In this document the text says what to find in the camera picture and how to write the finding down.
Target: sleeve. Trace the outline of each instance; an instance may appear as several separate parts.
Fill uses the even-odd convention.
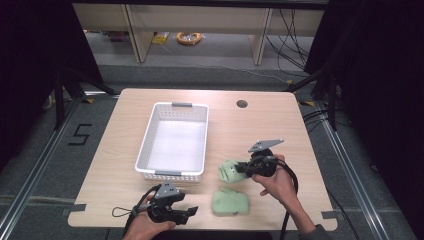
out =
[[[299,235],[299,239],[300,240],[330,240],[331,237],[330,235],[328,235],[328,233],[325,231],[324,227],[319,225],[316,225],[316,228],[313,232],[301,236]]]

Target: orange ring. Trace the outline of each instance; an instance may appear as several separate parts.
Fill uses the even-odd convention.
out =
[[[194,45],[202,39],[202,35],[200,33],[185,33],[179,32],[177,34],[177,42],[184,45]]]

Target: wooden table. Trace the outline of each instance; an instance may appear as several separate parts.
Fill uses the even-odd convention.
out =
[[[246,108],[237,106],[245,100]],[[187,195],[173,209],[199,206],[187,225],[177,229],[280,230],[285,209],[271,196],[261,197],[261,185],[251,179],[235,184],[220,181],[218,167],[227,159],[248,161],[247,150],[257,140],[283,138],[271,148],[286,156],[299,180],[299,198],[315,224],[326,230],[337,227],[336,219],[323,219],[333,211],[296,99],[291,93],[125,89],[115,106],[75,204],[85,211],[72,212],[74,227],[124,227],[127,217],[115,218],[112,209],[131,209],[150,187],[134,169],[152,107],[156,102],[191,102],[209,105],[205,171],[200,183],[175,183]],[[231,217],[212,213],[212,194],[220,187],[246,193],[250,213]],[[290,219],[287,229],[296,229]]]

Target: white plastic basket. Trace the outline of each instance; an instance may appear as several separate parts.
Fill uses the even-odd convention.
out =
[[[199,182],[204,170],[209,107],[158,102],[153,106],[135,169],[145,179]]]

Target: basket handle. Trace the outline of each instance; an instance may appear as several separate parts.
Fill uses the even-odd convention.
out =
[[[155,171],[156,175],[181,176],[181,172]]]
[[[192,103],[178,103],[178,102],[173,102],[172,103],[172,107],[193,107]]]

